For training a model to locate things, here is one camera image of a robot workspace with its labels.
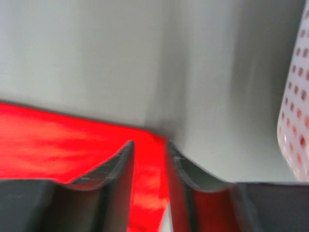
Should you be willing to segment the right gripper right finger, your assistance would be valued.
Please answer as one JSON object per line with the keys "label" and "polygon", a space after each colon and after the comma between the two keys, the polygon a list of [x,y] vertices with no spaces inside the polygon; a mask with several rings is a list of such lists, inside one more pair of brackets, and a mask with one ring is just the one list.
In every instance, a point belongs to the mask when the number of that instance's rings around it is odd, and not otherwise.
{"label": "right gripper right finger", "polygon": [[175,232],[230,232],[231,183],[204,171],[174,143],[166,145],[166,171]]}

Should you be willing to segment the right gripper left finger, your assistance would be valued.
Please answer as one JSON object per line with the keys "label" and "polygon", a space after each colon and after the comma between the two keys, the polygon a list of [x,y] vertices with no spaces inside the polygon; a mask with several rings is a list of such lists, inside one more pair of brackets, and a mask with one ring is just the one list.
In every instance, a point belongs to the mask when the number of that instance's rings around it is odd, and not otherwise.
{"label": "right gripper left finger", "polygon": [[128,141],[115,156],[70,183],[79,191],[99,191],[91,231],[125,232],[127,230],[135,145]]}

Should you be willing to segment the red t shirt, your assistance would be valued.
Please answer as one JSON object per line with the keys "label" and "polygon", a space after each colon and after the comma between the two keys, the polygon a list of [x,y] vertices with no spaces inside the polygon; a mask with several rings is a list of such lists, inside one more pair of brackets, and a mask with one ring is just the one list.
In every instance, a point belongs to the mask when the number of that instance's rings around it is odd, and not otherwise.
{"label": "red t shirt", "polygon": [[48,178],[68,183],[135,144],[128,231],[157,232],[169,195],[166,140],[141,129],[0,104],[1,178]]}

